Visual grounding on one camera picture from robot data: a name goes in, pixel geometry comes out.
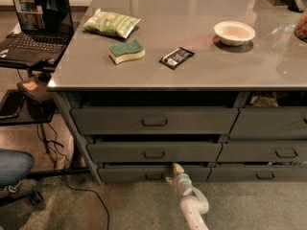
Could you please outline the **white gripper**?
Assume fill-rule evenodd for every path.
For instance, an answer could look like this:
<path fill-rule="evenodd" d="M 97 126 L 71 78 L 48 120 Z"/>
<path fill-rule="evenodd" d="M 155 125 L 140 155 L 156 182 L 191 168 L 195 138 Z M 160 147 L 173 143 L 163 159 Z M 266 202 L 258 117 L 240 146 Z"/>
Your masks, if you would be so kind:
<path fill-rule="evenodd" d="M 176 174 L 175 178 L 166 177 L 166 182 L 173 186 L 177 196 L 188 196 L 193 193 L 193 184 L 190 177 L 184 173 L 184 169 L 179 163 L 173 163 L 173 172 Z"/>

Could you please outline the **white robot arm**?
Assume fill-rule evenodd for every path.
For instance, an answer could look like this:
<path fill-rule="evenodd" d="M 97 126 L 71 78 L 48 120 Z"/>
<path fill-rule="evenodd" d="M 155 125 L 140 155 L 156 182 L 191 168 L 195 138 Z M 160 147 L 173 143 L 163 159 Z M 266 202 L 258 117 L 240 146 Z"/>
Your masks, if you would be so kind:
<path fill-rule="evenodd" d="M 179 207 L 190 230 L 209 230 L 202 215 L 209 211 L 206 196 L 193 186 L 189 175 L 179 163 L 173 163 L 173 177 L 167 177 L 166 182 L 174 189 L 179 198 Z"/>

